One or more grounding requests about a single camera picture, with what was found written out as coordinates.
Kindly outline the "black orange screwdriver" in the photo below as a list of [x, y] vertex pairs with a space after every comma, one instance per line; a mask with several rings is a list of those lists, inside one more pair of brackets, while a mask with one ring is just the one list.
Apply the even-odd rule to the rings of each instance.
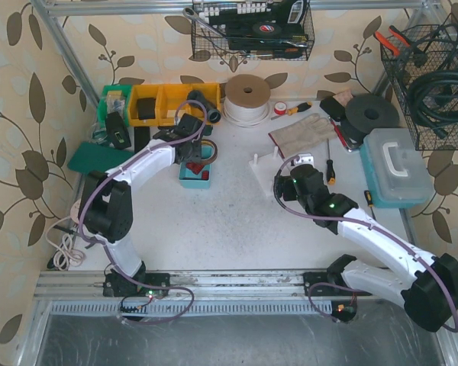
[[327, 161], [326, 161], [326, 179], [329, 185], [334, 185], [336, 182], [336, 174], [334, 171], [334, 161], [331, 158], [330, 140], [326, 140]]

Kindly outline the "blue plastic tray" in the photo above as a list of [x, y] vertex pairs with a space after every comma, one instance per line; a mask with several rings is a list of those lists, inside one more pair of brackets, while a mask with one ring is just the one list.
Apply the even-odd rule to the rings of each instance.
[[181, 186], [188, 189], [209, 189], [211, 186], [211, 166], [203, 165], [203, 170], [198, 175], [194, 175], [186, 168], [186, 163], [180, 165], [179, 182]]

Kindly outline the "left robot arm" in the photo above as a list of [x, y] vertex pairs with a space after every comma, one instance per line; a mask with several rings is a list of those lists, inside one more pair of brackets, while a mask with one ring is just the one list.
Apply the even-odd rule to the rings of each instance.
[[139, 152], [106, 172], [87, 175], [79, 208], [79, 234], [103, 246], [115, 271], [133, 278], [143, 261], [132, 243], [133, 193], [173, 164], [200, 160], [205, 122], [183, 114], [177, 125], [161, 130]]

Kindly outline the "white peg base plate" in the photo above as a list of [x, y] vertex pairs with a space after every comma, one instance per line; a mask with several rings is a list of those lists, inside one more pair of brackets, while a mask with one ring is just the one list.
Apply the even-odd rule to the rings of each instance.
[[274, 177], [284, 163], [279, 154], [279, 148], [274, 147], [270, 154], [259, 156], [254, 154], [253, 159], [248, 162], [263, 194], [266, 197], [273, 196]]

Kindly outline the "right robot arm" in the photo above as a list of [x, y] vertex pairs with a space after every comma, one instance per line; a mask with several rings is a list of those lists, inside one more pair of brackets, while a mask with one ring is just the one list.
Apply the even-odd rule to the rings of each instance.
[[458, 261], [452, 255], [436, 256], [395, 235], [357, 202], [329, 192], [311, 164], [297, 165], [287, 176], [277, 172], [273, 195], [287, 212], [358, 244], [384, 264], [377, 268], [342, 255], [335, 261], [337, 289], [387, 300], [428, 332], [458, 333]]

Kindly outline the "brown tape roll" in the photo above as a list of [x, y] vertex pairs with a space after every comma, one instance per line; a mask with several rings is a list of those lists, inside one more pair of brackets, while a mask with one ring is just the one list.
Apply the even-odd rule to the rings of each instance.
[[203, 139], [201, 141], [202, 155], [201, 155], [201, 165], [210, 165], [218, 157], [218, 146], [211, 140]]

